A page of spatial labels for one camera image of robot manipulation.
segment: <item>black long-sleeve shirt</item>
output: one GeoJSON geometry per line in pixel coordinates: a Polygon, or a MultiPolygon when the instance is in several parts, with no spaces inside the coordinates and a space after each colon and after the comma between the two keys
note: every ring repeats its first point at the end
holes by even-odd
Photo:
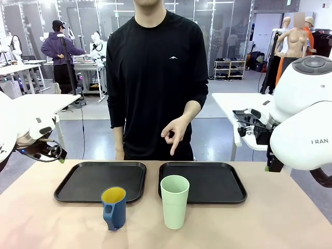
{"type": "MultiPolygon", "coordinates": [[[[106,71],[111,128],[124,126],[126,119],[124,150],[142,159],[170,150],[162,129],[183,114],[188,101],[203,107],[208,94],[202,32],[168,11],[156,27],[142,27],[133,17],[114,32],[107,43],[106,71]]],[[[190,138],[191,125],[181,143],[190,138]]]]}

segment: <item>person in purple jacket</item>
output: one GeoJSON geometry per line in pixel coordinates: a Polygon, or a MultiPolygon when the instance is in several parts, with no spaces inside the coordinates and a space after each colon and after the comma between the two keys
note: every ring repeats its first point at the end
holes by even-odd
{"type": "MultiPolygon", "coordinates": [[[[52,23],[54,32],[50,32],[48,38],[44,41],[41,46],[41,52],[48,57],[53,58],[54,64],[54,80],[59,83],[61,93],[67,94],[72,90],[71,81],[69,78],[69,72],[66,65],[66,60],[64,57],[64,50],[61,44],[61,40],[58,37],[58,34],[62,34],[64,30],[64,25],[60,20],[54,20],[52,23]]],[[[71,66],[72,66],[72,74],[74,78],[74,84],[77,87],[77,78],[74,70],[74,63],[71,56],[80,56],[85,54],[84,49],[75,48],[74,44],[65,37],[65,41],[67,44],[68,56],[70,58],[71,66]]]]}

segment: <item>mug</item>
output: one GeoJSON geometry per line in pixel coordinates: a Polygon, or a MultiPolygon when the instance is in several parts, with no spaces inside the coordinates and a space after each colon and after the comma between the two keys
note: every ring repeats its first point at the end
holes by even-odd
{"type": "Polygon", "coordinates": [[[116,231],[126,222],[126,191],[121,187],[106,189],[101,195],[103,218],[109,231],[116,231]]]}

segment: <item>orange garment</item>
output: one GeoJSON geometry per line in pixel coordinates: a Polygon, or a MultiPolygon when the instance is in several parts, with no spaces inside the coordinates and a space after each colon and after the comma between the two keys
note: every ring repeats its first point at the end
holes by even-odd
{"type": "MultiPolygon", "coordinates": [[[[306,33],[307,33],[307,37],[308,37],[308,39],[309,39],[309,43],[310,43],[310,48],[313,48],[313,45],[314,45],[314,38],[313,38],[313,35],[312,35],[310,29],[309,29],[307,26],[305,26],[305,27],[303,28],[303,30],[306,31],[306,33]]],[[[308,51],[307,55],[308,55],[308,56],[311,56],[311,55],[312,55],[312,52],[308,51]]]]}
{"type": "Polygon", "coordinates": [[[278,85],[278,82],[281,78],[281,74],[282,74],[282,64],[284,63],[284,57],[282,57],[280,59],[280,63],[279,63],[279,67],[278,67],[278,73],[276,74],[276,79],[275,79],[275,86],[278,85]]]}

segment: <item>purple jacket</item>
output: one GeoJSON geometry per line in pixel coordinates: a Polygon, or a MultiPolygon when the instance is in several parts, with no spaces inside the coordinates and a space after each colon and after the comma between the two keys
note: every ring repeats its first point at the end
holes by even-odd
{"type": "MultiPolygon", "coordinates": [[[[41,52],[48,57],[53,58],[54,65],[62,65],[66,64],[65,58],[60,59],[58,54],[64,55],[64,50],[62,48],[61,40],[57,37],[58,34],[62,34],[61,32],[50,32],[48,38],[44,41],[41,46],[41,52]]],[[[80,56],[85,53],[84,49],[75,48],[74,44],[65,37],[68,55],[70,57],[71,64],[73,64],[73,59],[71,56],[80,56]]]]}

